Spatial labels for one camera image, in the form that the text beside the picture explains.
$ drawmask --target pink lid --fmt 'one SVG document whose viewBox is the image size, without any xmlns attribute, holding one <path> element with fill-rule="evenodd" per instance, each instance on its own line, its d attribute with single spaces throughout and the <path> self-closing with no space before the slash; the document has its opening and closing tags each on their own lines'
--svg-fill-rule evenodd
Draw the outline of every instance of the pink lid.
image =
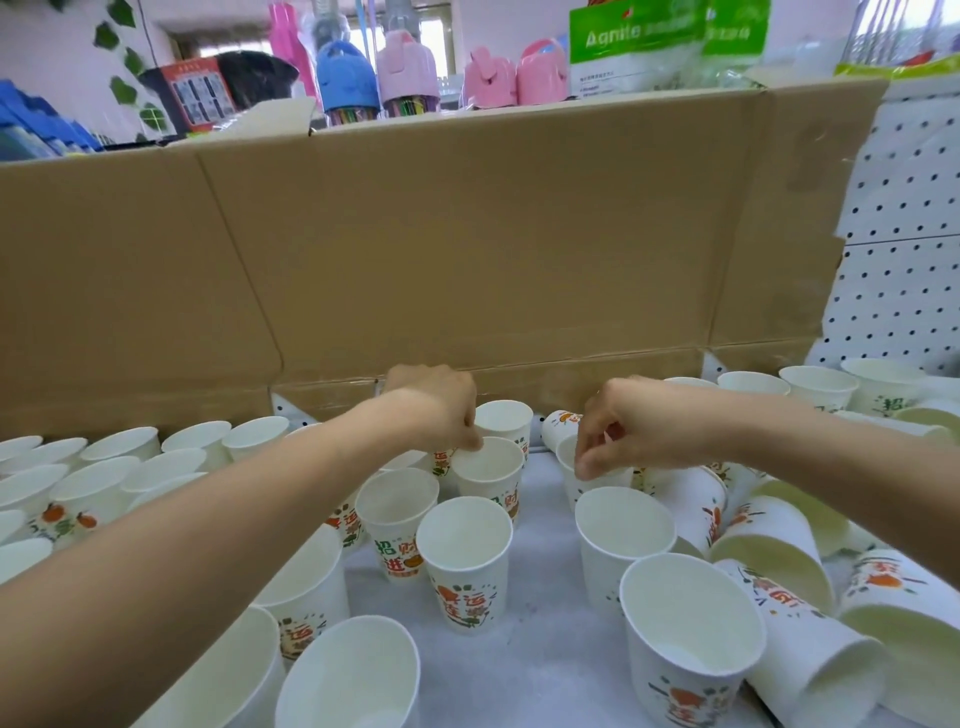
<svg viewBox="0 0 960 728">
<path fill-rule="evenodd" d="M 386 47 L 376 53 L 376 75 L 382 102 L 403 96 L 440 98 L 433 54 L 407 31 L 387 34 Z"/>
</svg>

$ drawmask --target green leaf decoration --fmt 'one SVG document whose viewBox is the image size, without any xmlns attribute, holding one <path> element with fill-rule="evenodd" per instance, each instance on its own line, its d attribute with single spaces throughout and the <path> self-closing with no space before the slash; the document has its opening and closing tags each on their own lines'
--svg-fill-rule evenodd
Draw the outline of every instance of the green leaf decoration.
<svg viewBox="0 0 960 728">
<path fill-rule="evenodd" d="M 117 25 L 122 25 L 125 28 L 136 28 L 136 20 L 133 19 L 133 8 L 130 7 L 130 3 L 128 3 L 127 0 L 113 0 L 112 3 L 107 5 L 107 15 L 109 15 Z"/>
<path fill-rule="evenodd" d="M 120 45 L 120 38 L 113 31 L 113 28 L 106 21 L 97 26 L 93 35 L 93 44 L 97 48 L 103 48 L 108 51 L 116 49 Z"/>
<path fill-rule="evenodd" d="M 110 90 L 113 91 L 113 98 L 117 100 L 117 104 L 121 106 L 136 104 L 136 89 L 119 76 L 110 79 Z"/>
</svg>

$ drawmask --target white paper cup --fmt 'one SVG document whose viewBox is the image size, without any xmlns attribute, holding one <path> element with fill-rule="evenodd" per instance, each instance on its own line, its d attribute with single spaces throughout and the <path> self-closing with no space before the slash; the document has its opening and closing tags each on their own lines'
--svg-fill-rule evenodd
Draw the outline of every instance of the white paper cup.
<svg viewBox="0 0 960 728">
<path fill-rule="evenodd" d="M 226 420 L 191 425 L 179 432 L 174 432 L 163 441 L 160 449 L 163 452 L 173 452 L 179 449 L 199 448 L 206 452 L 203 470 L 206 473 L 212 473 L 225 468 L 232 462 L 227 449 L 221 442 L 232 429 L 233 425 Z"/>
<path fill-rule="evenodd" d="M 663 505 L 629 488 L 584 493 L 574 511 L 590 606 L 619 619 L 620 578 L 634 561 L 665 553 L 677 541 L 673 517 Z"/>
<path fill-rule="evenodd" d="M 785 728 L 856 728 L 886 687 L 889 656 L 762 574 L 732 559 L 715 565 L 760 608 L 763 658 L 747 675 Z"/>
<path fill-rule="evenodd" d="M 840 367 L 860 381 L 848 409 L 874 417 L 912 407 L 926 378 L 920 367 L 890 359 L 845 359 Z"/>
<path fill-rule="evenodd" d="M 731 392 L 752 392 L 757 395 L 788 395 L 790 385 L 778 376 L 761 372 L 726 372 L 717 378 L 720 389 Z"/>
<path fill-rule="evenodd" d="M 557 451 L 557 445 L 568 437 L 577 434 L 583 415 L 558 409 L 547 415 L 540 424 L 540 437 L 551 452 Z"/>
<path fill-rule="evenodd" d="M 846 409 L 860 385 L 855 376 L 827 367 L 784 367 L 780 378 L 790 385 L 790 397 L 824 412 Z"/>
<path fill-rule="evenodd" d="M 418 728 L 420 654 L 410 633 L 365 615 L 328 629 L 290 670 L 276 728 Z"/>
<path fill-rule="evenodd" d="M 199 448 L 163 452 L 133 469 L 120 483 L 124 511 L 139 496 L 161 483 L 181 475 L 196 473 L 206 461 L 206 452 Z"/>
<path fill-rule="evenodd" d="M 32 450 L 42 443 L 43 438 L 39 435 L 25 435 L 14 437 L 12 440 L 4 440 L 0 443 L 0 463 L 17 455 L 22 455 L 27 450 Z"/>
<path fill-rule="evenodd" d="M 67 471 L 74 471 L 81 466 L 80 453 L 86 447 L 85 437 L 70 437 L 66 440 L 55 440 L 46 445 L 29 449 L 15 455 L 10 460 L 0 462 L 0 474 L 3 476 L 22 473 L 40 465 L 65 465 Z"/>
<path fill-rule="evenodd" d="M 827 558 L 844 547 L 850 536 L 850 521 L 817 498 L 771 475 L 760 479 L 750 498 L 772 496 L 785 500 L 804 514 L 810 525 L 817 553 Z"/>
<path fill-rule="evenodd" d="M 461 496 L 488 497 L 516 522 L 520 509 L 519 486 L 523 475 L 523 450 L 513 440 L 485 437 L 476 452 L 458 450 L 450 468 Z"/>
<path fill-rule="evenodd" d="M 741 505 L 710 561 L 735 559 L 767 575 L 824 614 L 833 613 L 833 588 L 804 514 L 779 498 L 752 497 Z"/>
<path fill-rule="evenodd" d="M 233 462 L 246 460 L 283 437 L 290 428 L 285 417 L 260 417 L 236 426 L 221 443 Z"/>
<path fill-rule="evenodd" d="M 881 703 L 928 728 L 960 716 L 960 595 L 893 549 L 863 554 L 840 596 L 837 618 L 890 652 Z"/>
<path fill-rule="evenodd" d="M 577 436 L 573 435 L 557 445 L 557 462 L 564 471 L 564 490 L 570 510 L 577 507 L 577 501 L 587 491 L 596 488 L 630 488 L 634 479 L 633 468 L 621 468 L 593 480 L 580 480 L 573 471 L 573 458 L 577 453 Z"/>
<path fill-rule="evenodd" d="M 357 494 L 357 516 L 370 533 L 391 584 L 419 581 L 423 557 L 417 549 L 417 527 L 439 496 L 437 478 L 416 468 L 375 475 Z"/>
<path fill-rule="evenodd" d="M 521 401 L 494 400 L 477 407 L 474 424 L 481 435 L 513 440 L 526 459 L 530 448 L 530 424 L 534 411 Z"/>
<path fill-rule="evenodd" d="M 97 440 L 80 453 L 81 464 L 99 463 L 114 457 L 135 457 L 140 462 L 160 454 L 156 427 L 134 427 Z"/>
<path fill-rule="evenodd" d="M 272 726 L 285 672 L 276 620 L 248 607 L 133 728 Z"/>
<path fill-rule="evenodd" d="M 39 522 L 57 548 L 85 538 L 127 511 L 120 483 L 140 465 L 134 455 L 114 457 L 68 475 L 50 491 L 50 505 Z"/>
<path fill-rule="evenodd" d="M 343 546 L 324 524 L 253 600 L 280 625 L 280 654 L 296 660 L 325 629 L 349 619 Z"/>
<path fill-rule="evenodd" d="M 53 548 L 46 539 L 27 539 L 0 546 L 0 584 L 39 564 Z"/>
<path fill-rule="evenodd" d="M 149 491 L 145 491 L 134 498 L 133 502 L 127 506 L 127 513 L 135 511 L 140 506 L 146 505 L 150 501 L 156 500 L 160 496 L 166 496 L 171 491 L 176 491 L 178 488 L 181 488 L 187 483 L 192 483 L 194 480 L 199 480 L 200 478 L 204 477 L 204 475 L 206 475 L 206 473 L 191 473 L 190 475 L 180 475 L 179 477 L 172 477 L 169 480 L 164 480 L 162 483 L 159 483 Z"/>
<path fill-rule="evenodd" d="M 673 550 L 706 558 L 720 531 L 727 492 L 710 468 L 647 468 L 648 494 L 662 503 L 677 525 Z"/>
<path fill-rule="evenodd" d="M 634 562 L 620 600 L 644 710 L 663 728 L 722 721 L 766 646 L 753 600 L 720 570 L 679 553 Z"/>
<path fill-rule="evenodd" d="M 484 497 L 456 497 L 423 517 L 417 546 L 454 632 L 480 634 L 503 621 L 513 538 L 510 516 Z"/>
</svg>

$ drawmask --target forearm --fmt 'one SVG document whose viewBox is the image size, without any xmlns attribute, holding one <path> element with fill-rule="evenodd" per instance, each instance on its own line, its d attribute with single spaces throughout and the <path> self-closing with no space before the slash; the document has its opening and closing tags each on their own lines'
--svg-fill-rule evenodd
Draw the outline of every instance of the forearm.
<svg viewBox="0 0 960 728">
<path fill-rule="evenodd" d="M 346 495 L 409 448 L 395 404 L 364 402 L 285 438 L 0 588 L 5 724 L 132 723 Z"/>
</svg>

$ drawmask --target pink container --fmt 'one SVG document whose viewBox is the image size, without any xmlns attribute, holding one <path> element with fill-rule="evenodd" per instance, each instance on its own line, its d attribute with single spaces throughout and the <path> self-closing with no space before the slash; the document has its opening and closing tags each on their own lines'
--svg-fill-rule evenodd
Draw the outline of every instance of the pink container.
<svg viewBox="0 0 960 728">
<path fill-rule="evenodd" d="M 540 51 L 553 46 L 550 53 Z M 553 38 L 528 45 L 516 68 L 516 94 L 522 107 L 555 104 L 569 96 L 566 53 Z"/>
<path fill-rule="evenodd" d="M 470 53 L 464 71 L 464 105 L 478 109 L 516 106 L 516 66 L 509 59 L 492 58 L 486 46 Z"/>
</svg>

